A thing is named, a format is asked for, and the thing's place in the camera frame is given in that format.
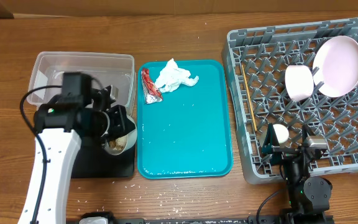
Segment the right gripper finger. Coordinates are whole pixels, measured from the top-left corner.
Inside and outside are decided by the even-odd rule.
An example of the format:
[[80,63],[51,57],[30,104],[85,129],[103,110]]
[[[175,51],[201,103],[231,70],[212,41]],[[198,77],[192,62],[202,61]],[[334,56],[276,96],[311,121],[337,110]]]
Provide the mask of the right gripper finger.
[[264,131],[261,135],[261,146],[274,146],[274,147],[279,147],[280,143],[278,141],[275,129],[273,127],[272,123],[268,124],[268,128],[266,131]]
[[314,136],[314,132],[307,124],[302,125],[301,133],[303,139],[306,139],[309,136]]

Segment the white cup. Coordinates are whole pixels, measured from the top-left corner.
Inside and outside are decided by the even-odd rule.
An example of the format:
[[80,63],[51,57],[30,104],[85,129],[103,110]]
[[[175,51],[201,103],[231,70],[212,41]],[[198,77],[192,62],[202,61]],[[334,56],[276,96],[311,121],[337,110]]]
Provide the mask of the white cup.
[[[278,139],[278,142],[280,144],[280,147],[281,148],[284,148],[285,145],[286,145],[286,142],[289,138],[289,131],[288,129],[282,125],[282,124],[274,124],[273,125],[273,128],[274,128],[274,131],[275,131],[275,134],[276,134],[276,137]],[[263,145],[264,141],[265,141],[265,138],[266,138],[266,135],[267,135],[267,130],[265,130],[259,137],[259,144],[260,146]]]

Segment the grey bowl with rice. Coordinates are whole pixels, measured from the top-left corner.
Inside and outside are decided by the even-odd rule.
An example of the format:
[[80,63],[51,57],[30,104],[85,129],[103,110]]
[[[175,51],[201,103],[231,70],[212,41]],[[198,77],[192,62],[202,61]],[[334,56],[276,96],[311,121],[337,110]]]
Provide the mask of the grey bowl with rice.
[[102,144],[102,148],[113,156],[118,156],[129,150],[137,141],[137,128],[135,127],[129,134],[119,137],[116,140],[108,141]]

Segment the red foil wrapper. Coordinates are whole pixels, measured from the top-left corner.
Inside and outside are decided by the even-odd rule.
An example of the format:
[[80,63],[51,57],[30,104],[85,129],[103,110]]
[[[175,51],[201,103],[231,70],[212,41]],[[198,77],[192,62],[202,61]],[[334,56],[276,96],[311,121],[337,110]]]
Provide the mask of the red foil wrapper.
[[163,101],[162,93],[152,81],[148,68],[142,69],[141,80],[146,104],[158,103]]

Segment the small pink bowl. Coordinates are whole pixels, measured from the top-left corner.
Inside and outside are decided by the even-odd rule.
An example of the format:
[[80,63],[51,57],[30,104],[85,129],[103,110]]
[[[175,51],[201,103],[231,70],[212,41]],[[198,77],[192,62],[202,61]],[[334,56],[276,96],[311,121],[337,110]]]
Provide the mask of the small pink bowl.
[[313,93],[314,81],[306,65],[290,65],[285,70],[285,88],[291,100],[298,102]]

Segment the white napkin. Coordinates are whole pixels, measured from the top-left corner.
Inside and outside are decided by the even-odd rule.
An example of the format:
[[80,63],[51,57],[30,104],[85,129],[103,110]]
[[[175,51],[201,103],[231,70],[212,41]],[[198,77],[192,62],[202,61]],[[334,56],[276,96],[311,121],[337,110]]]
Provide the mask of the white napkin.
[[155,86],[161,93],[173,92],[180,85],[194,86],[198,83],[199,76],[191,78],[189,70],[180,68],[174,59],[170,59],[166,66],[160,71],[160,75],[155,81]]

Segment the large white plate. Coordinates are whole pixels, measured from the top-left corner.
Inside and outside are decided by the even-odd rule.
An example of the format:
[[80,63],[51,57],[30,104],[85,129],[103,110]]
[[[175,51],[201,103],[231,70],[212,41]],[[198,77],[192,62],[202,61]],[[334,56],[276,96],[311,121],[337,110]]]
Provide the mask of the large white plate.
[[358,43],[344,35],[327,40],[313,61],[319,92],[331,98],[344,96],[358,85]]

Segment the wooden chopstick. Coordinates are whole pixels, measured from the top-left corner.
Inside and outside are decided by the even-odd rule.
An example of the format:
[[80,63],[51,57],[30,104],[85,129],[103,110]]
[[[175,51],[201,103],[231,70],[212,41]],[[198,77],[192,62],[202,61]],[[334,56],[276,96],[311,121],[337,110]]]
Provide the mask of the wooden chopstick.
[[253,127],[254,127],[254,131],[256,132],[257,131],[257,125],[256,125],[256,122],[255,122],[255,116],[254,116],[254,111],[253,111],[253,104],[252,104],[252,100],[251,100],[251,97],[250,97],[250,92],[249,92],[249,86],[248,86],[248,82],[247,82],[247,79],[246,79],[246,72],[245,72],[245,69],[244,69],[244,66],[243,66],[243,63],[241,62],[241,70],[242,70],[242,74],[243,74],[243,79],[244,79],[244,85],[245,85],[245,89],[246,89],[246,94],[247,94],[247,102],[248,102],[248,108],[249,108],[249,113],[250,113],[250,117],[251,117],[251,120],[252,120],[252,124],[253,124]]

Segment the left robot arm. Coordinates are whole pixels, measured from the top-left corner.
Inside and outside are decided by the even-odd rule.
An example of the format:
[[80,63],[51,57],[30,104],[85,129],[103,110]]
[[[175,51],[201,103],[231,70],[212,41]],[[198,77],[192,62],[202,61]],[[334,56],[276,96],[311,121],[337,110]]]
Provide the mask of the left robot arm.
[[83,72],[65,72],[61,92],[39,106],[30,122],[35,157],[19,223],[65,223],[70,180],[76,157],[87,143],[91,159],[109,163],[135,146],[137,129],[126,107],[115,103],[118,89]]

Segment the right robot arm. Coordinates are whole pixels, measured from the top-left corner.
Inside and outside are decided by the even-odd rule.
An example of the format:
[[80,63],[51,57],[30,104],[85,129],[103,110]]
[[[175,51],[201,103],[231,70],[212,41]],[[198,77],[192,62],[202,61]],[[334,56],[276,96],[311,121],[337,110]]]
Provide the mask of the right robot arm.
[[262,153],[270,156],[271,165],[279,166],[280,175],[286,182],[290,208],[282,209],[272,218],[260,217],[263,206],[281,192],[278,190],[260,204],[255,216],[257,223],[334,223],[334,218],[325,214],[330,208],[332,183],[322,177],[312,177],[309,172],[310,163],[322,157],[328,142],[306,124],[302,126],[301,136],[302,143],[296,148],[281,147],[278,131],[272,123],[268,125]]

